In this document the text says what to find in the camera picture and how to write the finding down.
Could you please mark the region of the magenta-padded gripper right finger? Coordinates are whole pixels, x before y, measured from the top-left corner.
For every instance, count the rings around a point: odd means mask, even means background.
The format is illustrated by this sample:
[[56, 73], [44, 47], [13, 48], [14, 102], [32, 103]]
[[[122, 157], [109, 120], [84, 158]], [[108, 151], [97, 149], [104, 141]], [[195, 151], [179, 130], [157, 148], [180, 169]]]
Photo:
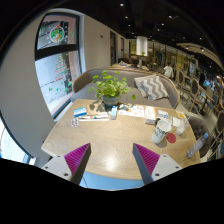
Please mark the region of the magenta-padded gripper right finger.
[[136, 143], [133, 144], [133, 155], [145, 185], [182, 169], [168, 154], [159, 155]]

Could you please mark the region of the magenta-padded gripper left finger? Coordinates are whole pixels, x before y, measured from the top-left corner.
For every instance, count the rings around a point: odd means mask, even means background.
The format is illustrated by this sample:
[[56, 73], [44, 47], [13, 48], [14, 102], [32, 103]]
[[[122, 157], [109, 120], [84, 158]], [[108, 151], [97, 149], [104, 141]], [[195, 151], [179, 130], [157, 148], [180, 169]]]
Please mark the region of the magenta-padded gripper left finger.
[[79, 185], [90, 155], [91, 144], [87, 143], [66, 155], [53, 157], [42, 169]]

